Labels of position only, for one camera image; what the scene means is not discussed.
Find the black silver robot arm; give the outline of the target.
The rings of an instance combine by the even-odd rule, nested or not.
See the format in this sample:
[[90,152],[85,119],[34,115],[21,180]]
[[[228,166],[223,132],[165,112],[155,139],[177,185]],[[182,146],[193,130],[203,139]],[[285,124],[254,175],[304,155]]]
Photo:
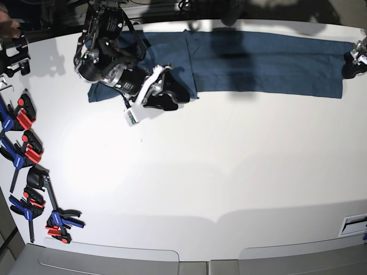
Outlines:
[[170,64],[147,70],[139,66],[146,46],[123,11],[124,1],[93,1],[73,58],[85,82],[118,92],[128,111],[156,108],[175,111],[190,101],[189,91],[174,79]]
[[351,51],[343,55],[345,63],[342,67],[344,79],[353,79],[358,74],[366,73],[366,29],[361,29],[364,35],[362,40],[358,40]]

